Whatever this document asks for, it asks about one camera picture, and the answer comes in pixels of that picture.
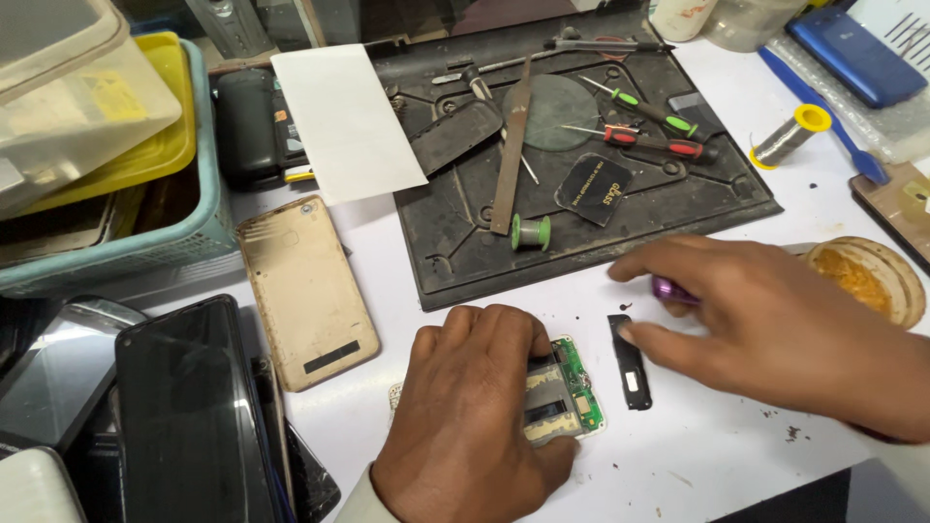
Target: green solder spool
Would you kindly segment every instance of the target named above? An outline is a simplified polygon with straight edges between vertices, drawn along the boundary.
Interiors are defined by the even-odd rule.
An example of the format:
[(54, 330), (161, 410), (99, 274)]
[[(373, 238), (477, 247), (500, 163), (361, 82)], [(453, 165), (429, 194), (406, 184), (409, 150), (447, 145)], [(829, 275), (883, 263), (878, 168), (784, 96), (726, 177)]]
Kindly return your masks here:
[(548, 216), (541, 221), (520, 220), (520, 215), (513, 213), (511, 223), (511, 247), (513, 250), (523, 247), (542, 246), (542, 250), (549, 248), (549, 238), (552, 226)]
[(812, 136), (832, 125), (833, 119), (822, 107), (806, 103), (798, 107), (794, 117), (779, 127), (775, 134), (750, 151), (750, 160), (758, 168), (775, 169)]

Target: light blue plastic basket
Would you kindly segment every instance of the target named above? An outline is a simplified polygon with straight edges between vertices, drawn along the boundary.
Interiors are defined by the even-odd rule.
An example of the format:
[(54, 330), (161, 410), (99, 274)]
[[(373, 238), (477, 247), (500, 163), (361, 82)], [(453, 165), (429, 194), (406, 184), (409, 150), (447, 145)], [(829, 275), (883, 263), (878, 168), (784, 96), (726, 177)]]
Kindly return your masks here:
[(120, 276), (208, 260), (237, 248), (226, 187), (219, 177), (204, 57), (196, 45), (187, 40), (180, 42), (191, 66), (196, 110), (200, 178), (197, 208), (180, 223), (164, 229), (0, 270), (0, 294), (68, 294)]

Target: hand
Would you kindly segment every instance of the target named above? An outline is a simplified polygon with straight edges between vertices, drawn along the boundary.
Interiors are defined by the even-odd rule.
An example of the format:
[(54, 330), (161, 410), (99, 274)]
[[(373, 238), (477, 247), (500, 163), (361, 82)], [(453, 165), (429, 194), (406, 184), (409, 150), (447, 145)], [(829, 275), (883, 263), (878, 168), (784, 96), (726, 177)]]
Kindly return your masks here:
[(509, 522), (565, 483), (575, 438), (533, 449), (524, 435), (526, 362), (551, 350), (539, 320), (504, 305), (455, 307), (441, 329), (417, 332), (388, 440), (371, 469), (394, 516)]
[(668, 277), (701, 299), (707, 338), (650, 323), (624, 338), (658, 365), (714, 389), (856, 423), (909, 442), (930, 441), (930, 343), (857, 302), (780, 248), (673, 236), (608, 270), (627, 282)]

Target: debris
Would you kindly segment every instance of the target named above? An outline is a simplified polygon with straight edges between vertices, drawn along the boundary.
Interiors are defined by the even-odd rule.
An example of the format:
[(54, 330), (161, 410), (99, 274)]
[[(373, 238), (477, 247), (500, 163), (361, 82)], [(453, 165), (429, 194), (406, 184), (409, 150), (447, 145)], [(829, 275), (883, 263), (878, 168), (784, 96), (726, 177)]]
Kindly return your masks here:
[(668, 472), (669, 474), (671, 474), (671, 476), (674, 477), (675, 479), (677, 479), (677, 480), (681, 481), (682, 483), (686, 484), (688, 487), (691, 487), (692, 489), (695, 487), (694, 485), (691, 484), (690, 481), (688, 481), (687, 479), (685, 479), (685, 478), (683, 478), (683, 477), (681, 477), (681, 476), (679, 476), (679, 475), (673, 473), (671, 470), (670, 470), (670, 471), (666, 471), (666, 472)]

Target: purple tool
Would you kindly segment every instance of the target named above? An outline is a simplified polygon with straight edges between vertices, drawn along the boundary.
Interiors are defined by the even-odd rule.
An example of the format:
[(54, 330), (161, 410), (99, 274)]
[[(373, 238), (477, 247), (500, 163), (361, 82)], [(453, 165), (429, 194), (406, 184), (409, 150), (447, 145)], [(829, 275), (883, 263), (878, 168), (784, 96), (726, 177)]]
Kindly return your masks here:
[(660, 302), (681, 302), (689, 305), (700, 305), (700, 299), (684, 290), (669, 278), (652, 275), (652, 295)]

